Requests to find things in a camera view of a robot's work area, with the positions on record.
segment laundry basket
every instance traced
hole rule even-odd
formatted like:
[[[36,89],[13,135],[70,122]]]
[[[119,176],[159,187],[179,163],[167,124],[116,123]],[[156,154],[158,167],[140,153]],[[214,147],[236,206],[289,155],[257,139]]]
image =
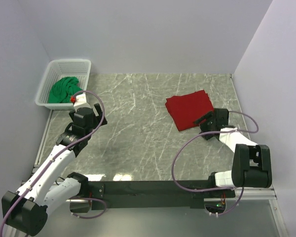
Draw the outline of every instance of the laundry basket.
[[[35,103],[51,110],[73,110],[72,103],[49,104],[48,97],[52,86],[64,77],[77,77],[78,86],[82,90],[87,89],[91,61],[86,59],[60,59],[51,61],[44,73],[44,77],[38,89]]]

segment crumpled green cloth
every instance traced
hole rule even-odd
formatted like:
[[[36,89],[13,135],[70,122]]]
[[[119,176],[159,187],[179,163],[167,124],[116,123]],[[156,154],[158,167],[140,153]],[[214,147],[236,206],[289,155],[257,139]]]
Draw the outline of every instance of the crumpled green cloth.
[[[70,97],[82,89],[76,77],[65,77],[56,82],[49,92],[48,103],[70,103]]]

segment white wall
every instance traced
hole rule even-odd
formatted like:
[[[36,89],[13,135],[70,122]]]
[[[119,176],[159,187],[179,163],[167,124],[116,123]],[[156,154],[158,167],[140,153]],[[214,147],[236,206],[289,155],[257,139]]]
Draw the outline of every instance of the white wall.
[[[0,0],[1,198],[31,173],[48,110],[34,103],[49,58],[20,4]]]
[[[271,148],[273,183],[290,236],[296,237],[296,0],[274,0],[235,72],[244,112]]]
[[[51,59],[99,73],[234,73],[271,0],[19,0]]]

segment marble tabletop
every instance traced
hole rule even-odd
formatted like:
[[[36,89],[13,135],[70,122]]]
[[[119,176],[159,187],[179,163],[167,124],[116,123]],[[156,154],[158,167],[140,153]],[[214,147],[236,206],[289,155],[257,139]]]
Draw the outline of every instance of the marble tabletop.
[[[90,76],[87,89],[101,97],[108,124],[92,136],[63,177],[78,172],[92,180],[170,180],[176,152],[200,129],[178,132],[166,98],[204,89],[215,108],[240,111],[229,74],[100,74]],[[68,112],[52,112],[39,163],[71,121]],[[238,114],[230,114],[229,124],[246,128]],[[217,139],[198,138],[180,155],[175,174],[181,180],[207,179],[211,172],[230,170],[232,159],[232,151]]]

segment folded red cloth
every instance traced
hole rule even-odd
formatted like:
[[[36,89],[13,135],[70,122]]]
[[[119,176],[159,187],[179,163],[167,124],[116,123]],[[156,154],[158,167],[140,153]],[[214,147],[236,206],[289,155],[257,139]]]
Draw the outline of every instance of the folded red cloth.
[[[196,91],[183,96],[172,96],[167,98],[165,104],[169,114],[173,118],[178,131],[183,131],[191,127],[196,127],[193,122],[214,111],[211,100],[204,90]]]

